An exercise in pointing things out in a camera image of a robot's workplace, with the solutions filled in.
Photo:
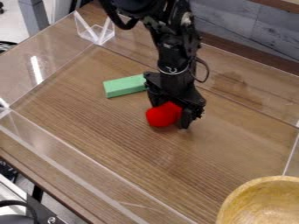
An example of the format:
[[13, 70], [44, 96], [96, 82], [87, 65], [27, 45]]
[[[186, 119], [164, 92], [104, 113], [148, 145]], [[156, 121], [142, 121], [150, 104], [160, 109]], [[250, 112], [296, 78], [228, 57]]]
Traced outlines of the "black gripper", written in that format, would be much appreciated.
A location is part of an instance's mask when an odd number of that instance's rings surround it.
[[195, 87], [195, 74], [194, 68], [179, 74], [144, 73], [144, 86], [152, 106], [158, 107], [167, 102], [174, 102], [183, 108], [179, 119], [180, 129], [188, 129], [204, 112], [206, 99]]

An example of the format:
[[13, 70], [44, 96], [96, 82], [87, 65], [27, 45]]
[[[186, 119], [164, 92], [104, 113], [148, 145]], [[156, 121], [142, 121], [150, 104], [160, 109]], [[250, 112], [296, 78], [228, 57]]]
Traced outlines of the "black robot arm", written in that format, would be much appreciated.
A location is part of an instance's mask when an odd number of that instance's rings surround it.
[[158, 71], [144, 73], [154, 109], [168, 105], [179, 112], [176, 125], [186, 129], [202, 118], [206, 99], [195, 87], [202, 36], [195, 27], [190, 0], [97, 0], [117, 28], [142, 23], [158, 50]]

